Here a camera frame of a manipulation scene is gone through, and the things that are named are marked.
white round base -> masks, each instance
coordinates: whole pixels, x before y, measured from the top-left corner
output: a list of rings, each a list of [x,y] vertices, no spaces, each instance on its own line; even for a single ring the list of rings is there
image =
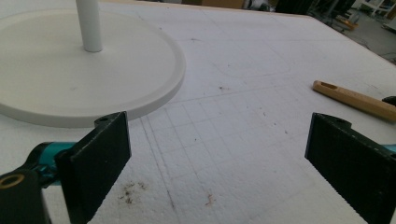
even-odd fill
[[[0,113],[53,127],[91,127],[103,115],[129,119],[168,102],[185,59],[166,34],[127,16],[101,12],[104,49],[83,49],[76,10],[0,20]]]

